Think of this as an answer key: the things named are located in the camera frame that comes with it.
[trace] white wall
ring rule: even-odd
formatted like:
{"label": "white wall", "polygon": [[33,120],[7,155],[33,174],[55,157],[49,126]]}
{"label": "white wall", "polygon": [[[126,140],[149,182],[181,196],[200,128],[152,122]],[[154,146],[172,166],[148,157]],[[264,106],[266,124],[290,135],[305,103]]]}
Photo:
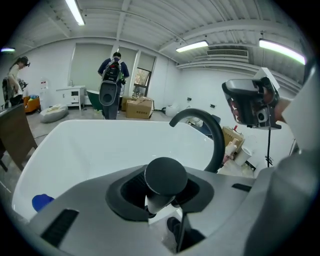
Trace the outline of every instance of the white wall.
{"label": "white wall", "polygon": [[[234,127],[235,122],[222,90],[222,83],[229,79],[251,78],[249,75],[215,71],[215,70],[183,70],[181,79],[177,86],[177,97],[175,103],[179,108],[185,109],[188,105],[192,108],[198,108],[216,115],[221,118],[220,125]],[[282,88],[279,90],[282,97],[293,98],[294,95]],[[280,159],[289,155],[294,136],[288,125],[279,122],[282,125],[280,130],[271,131],[270,157],[276,165]],[[249,149],[255,149],[250,162],[257,166],[267,155],[268,131],[260,129],[247,128],[240,125],[237,131],[242,133],[247,141],[245,145]]]}
{"label": "white wall", "polygon": [[[106,38],[66,39],[24,53],[23,55],[28,57],[31,65],[30,67],[20,70],[18,76],[25,80],[26,83],[29,83],[27,86],[29,94],[38,95],[40,91],[40,80],[41,78],[45,78],[48,80],[50,87],[51,105],[59,103],[56,97],[56,89],[67,87],[69,84],[72,55],[76,43],[113,45],[115,40]],[[172,104],[174,87],[180,76],[180,70],[175,67],[175,62],[150,49],[133,43],[120,41],[119,45],[120,47],[136,51],[141,50],[148,55],[156,57],[156,63],[149,84],[148,96],[154,99],[157,109]],[[4,74],[3,76],[5,76],[11,64],[11,60],[5,59],[0,65],[0,75]],[[1,102],[3,102],[2,94],[0,95],[0,103]]]}
{"label": "white wall", "polygon": [[148,91],[148,97],[154,99],[155,109],[173,104],[180,78],[181,70],[176,68],[175,62],[164,56],[156,58]]}

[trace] window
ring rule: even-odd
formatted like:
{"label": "window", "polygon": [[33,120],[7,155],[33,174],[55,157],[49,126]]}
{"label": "window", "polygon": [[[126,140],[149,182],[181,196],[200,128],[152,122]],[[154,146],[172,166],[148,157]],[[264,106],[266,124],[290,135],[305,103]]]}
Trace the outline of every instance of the window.
{"label": "window", "polygon": [[147,96],[151,71],[138,68],[137,73],[134,78],[134,88],[132,92],[132,96],[134,97],[142,97]]}
{"label": "window", "polygon": [[76,86],[85,86],[87,90],[98,91],[101,84],[101,76],[98,68],[109,58],[111,45],[77,43],[71,62],[70,80]]}

